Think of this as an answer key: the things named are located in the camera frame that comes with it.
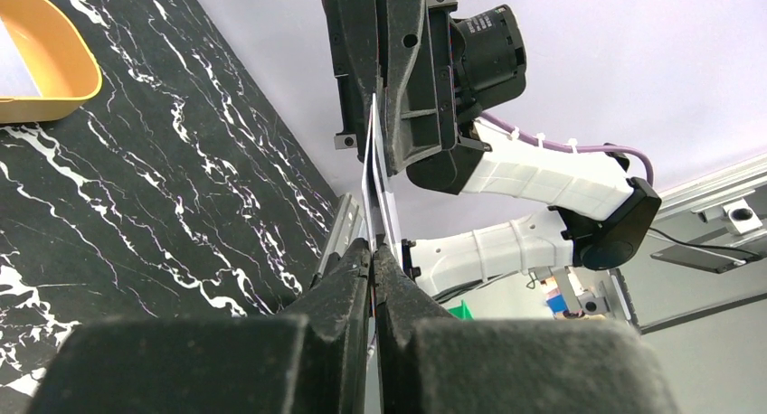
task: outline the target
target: blue object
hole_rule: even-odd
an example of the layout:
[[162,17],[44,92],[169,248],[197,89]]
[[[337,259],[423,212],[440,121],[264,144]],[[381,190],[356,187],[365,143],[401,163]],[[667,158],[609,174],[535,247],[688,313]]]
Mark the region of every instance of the blue object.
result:
[[565,304],[564,297],[562,297],[562,295],[557,295],[553,298],[547,299],[546,303],[554,313],[560,313],[567,310],[567,304]]

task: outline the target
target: black marble surface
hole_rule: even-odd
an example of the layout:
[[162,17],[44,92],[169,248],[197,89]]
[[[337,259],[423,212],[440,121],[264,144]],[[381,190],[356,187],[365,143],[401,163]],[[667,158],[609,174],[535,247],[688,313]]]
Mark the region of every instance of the black marble surface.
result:
[[0,126],[3,412],[76,325],[279,311],[336,201],[195,0],[51,1],[104,87],[59,122]]

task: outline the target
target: robotic arm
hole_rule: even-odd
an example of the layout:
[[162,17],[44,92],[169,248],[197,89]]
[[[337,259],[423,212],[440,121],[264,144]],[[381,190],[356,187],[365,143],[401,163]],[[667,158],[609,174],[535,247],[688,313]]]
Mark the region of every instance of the robotic arm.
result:
[[478,231],[403,241],[403,269],[423,290],[436,295],[528,270],[560,284],[568,267],[616,268],[634,256],[660,199],[645,180],[628,177],[628,159],[529,145],[479,118],[526,86],[525,47],[508,6],[453,19],[457,0],[324,5],[344,121],[336,148],[357,147],[366,162],[367,145],[357,143],[369,140],[375,110],[389,176],[406,171],[441,193],[549,205]]

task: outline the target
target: yellow bowl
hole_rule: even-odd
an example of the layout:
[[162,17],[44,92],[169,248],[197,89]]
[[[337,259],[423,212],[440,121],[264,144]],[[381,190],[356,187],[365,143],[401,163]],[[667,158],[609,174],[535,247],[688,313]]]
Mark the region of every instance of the yellow bowl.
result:
[[0,0],[0,19],[41,92],[40,97],[0,93],[0,123],[64,118],[99,93],[101,71],[96,59],[53,3]]

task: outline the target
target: green plastic container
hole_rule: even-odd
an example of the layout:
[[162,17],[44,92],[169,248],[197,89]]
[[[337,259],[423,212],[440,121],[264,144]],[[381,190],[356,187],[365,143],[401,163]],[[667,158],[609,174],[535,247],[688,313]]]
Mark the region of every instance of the green plastic container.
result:
[[451,312],[458,319],[463,319],[463,320],[473,319],[473,317],[471,317],[471,312],[469,311],[469,308],[466,306],[466,301],[462,299],[460,300],[460,306],[449,308],[448,311]]

